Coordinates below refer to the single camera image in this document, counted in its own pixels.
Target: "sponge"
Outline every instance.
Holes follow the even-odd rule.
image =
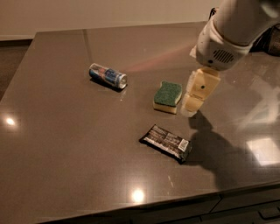
[[[167,113],[176,114],[176,105],[181,99],[182,85],[162,81],[160,89],[154,96],[153,107],[156,110],[161,110]]]

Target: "wall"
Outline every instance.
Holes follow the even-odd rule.
[[[205,21],[221,0],[10,0],[0,7],[0,40],[36,32]]]

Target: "blue soda can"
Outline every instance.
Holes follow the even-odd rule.
[[[96,63],[89,67],[89,75],[96,80],[108,83],[114,88],[125,88],[127,86],[128,77],[125,73],[119,73]]]

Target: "black wrapper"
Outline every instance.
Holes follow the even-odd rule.
[[[186,141],[184,138],[176,136],[156,124],[139,141],[176,158],[180,164],[186,161],[186,157],[192,149],[190,141]]]

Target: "gray countertop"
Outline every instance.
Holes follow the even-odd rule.
[[[189,52],[203,25],[38,33],[0,102],[0,222],[278,181],[279,58],[250,54],[223,72],[193,118],[152,107],[161,81],[180,83],[185,93],[200,67]],[[95,83],[93,62],[126,73],[129,85],[117,92]],[[192,141],[186,163],[138,142],[153,124]]]

